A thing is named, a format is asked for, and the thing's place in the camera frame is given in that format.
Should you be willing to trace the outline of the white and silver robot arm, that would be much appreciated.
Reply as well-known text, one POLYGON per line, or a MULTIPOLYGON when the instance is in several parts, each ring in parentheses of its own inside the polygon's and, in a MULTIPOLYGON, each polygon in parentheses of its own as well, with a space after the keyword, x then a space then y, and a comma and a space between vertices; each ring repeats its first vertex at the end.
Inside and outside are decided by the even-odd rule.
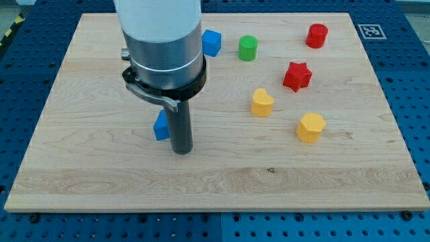
POLYGON ((126 88, 171 112, 206 80, 198 0, 114 0, 127 49, 126 88))

